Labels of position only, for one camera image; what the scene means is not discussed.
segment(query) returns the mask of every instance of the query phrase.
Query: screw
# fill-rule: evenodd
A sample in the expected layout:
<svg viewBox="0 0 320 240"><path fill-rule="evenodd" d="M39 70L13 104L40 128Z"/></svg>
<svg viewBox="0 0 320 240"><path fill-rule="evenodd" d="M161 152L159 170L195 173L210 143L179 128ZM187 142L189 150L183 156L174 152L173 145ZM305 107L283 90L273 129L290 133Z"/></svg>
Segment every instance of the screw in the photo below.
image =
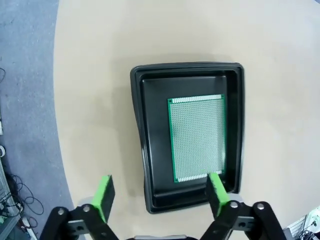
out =
<svg viewBox="0 0 320 240"><path fill-rule="evenodd" d="M83 211L85 211L87 213L87 212L89 212L89 210L90 210L90 207L88 205L84 206Z"/></svg>
<svg viewBox="0 0 320 240"><path fill-rule="evenodd" d="M262 203L258 203L258 205L256 206L259 210L263 210L265 209L265 206Z"/></svg>
<svg viewBox="0 0 320 240"><path fill-rule="evenodd" d="M233 208L233 209L236 209L238 207L238 203L236 203L235 201L231 202L230 203L230 206Z"/></svg>
<svg viewBox="0 0 320 240"><path fill-rule="evenodd" d="M60 208L59 211L58 211L58 214L59 214L59 215L62 215L62 214L64 214L64 213L65 213L65 210L63 210L62 208Z"/></svg>

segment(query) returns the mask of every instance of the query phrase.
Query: metal bolt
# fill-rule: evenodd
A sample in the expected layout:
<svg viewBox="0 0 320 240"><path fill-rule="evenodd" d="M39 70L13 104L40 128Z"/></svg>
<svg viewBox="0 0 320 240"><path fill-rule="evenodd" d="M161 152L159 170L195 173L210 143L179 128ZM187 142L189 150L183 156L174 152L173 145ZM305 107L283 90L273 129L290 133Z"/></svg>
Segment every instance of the metal bolt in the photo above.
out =
<svg viewBox="0 0 320 240"><path fill-rule="evenodd" d="M259 210L263 210L265 209L265 206L262 203L258 203L258 205L256 206Z"/></svg>
<svg viewBox="0 0 320 240"><path fill-rule="evenodd" d="M59 214L59 215L62 215L62 214L64 214L64 213L65 213L65 210L63 210L62 208L60 208L59 211L58 211L58 214Z"/></svg>
<svg viewBox="0 0 320 240"><path fill-rule="evenodd" d="M90 210L90 207L88 205L83 208L83 211L85 211L86 213L89 212L89 210Z"/></svg>
<svg viewBox="0 0 320 240"><path fill-rule="evenodd" d="M238 203L233 201L233 202L230 203L230 207L232 207L233 209L236 209L238 207Z"/></svg>

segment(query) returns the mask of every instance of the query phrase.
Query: beige table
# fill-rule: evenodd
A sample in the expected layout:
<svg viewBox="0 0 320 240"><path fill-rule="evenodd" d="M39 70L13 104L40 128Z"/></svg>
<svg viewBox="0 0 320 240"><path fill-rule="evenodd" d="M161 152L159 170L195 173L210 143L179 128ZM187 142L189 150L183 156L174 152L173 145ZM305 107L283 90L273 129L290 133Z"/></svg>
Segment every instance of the beige table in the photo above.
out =
<svg viewBox="0 0 320 240"><path fill-rule="evenodd" d="M122 239L199 238L212 220L208 205L147 213L130 90L136 65L195 61L245 68L245 201L269 202L283 227L320 205L320 4L61 0L54 95L68 186L77 204L112 174L110 225Z"/></svg>

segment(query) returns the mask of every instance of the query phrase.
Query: gray floor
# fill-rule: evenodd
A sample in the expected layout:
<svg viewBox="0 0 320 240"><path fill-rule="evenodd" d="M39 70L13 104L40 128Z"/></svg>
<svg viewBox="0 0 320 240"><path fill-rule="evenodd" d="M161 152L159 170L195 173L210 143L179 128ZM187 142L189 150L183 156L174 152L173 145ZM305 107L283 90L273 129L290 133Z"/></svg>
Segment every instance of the gray floor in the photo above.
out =
<svg viewBox="0 0 320 240"><path fill-rule="evenodd" d="M0 109L6 165L44 205L41 232L53 207L72 208L63 168L53 90L58 0L0 0ZM35 211L39 206L32 206Z"/></svg>

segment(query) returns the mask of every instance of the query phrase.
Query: black plastic tray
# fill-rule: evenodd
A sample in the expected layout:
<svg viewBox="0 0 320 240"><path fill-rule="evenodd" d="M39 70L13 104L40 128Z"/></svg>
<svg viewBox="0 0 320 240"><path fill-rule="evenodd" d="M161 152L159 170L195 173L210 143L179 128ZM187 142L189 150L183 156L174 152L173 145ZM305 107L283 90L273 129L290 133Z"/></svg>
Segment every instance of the black plastic tray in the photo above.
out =
<svg viewBox="0 0 320 240"><path fill-rule="evenodd" d="M243 67L225 62L161 63L137 66L131 70L130 78L147 211L161 213L207 202L206 179L174 182L169 98L225 94L226 171L220 177L228 192L238 193L245 114Z"/></svg>

